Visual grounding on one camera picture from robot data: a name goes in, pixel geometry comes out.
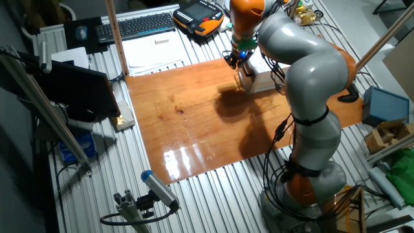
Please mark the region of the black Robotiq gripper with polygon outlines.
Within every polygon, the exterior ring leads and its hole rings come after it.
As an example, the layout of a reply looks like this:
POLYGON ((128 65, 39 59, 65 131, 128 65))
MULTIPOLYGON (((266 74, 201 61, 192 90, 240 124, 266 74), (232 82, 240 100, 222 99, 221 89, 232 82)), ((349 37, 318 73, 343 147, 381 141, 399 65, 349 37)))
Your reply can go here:
POLYGON ((244 64, 244 63, 246 63, 250 59, 250 57, 254 54, 254 52, 255 52, 255 49, 242 50, 242 51, 233 49, 233 52, 230 50, 222 51, 222 56, 230 68, 235 70, 241 65, 243 65, 242 66, 243 74, 246 77, 251 77, 254 75, 254 72, 250 68, 249 64, 244 64))

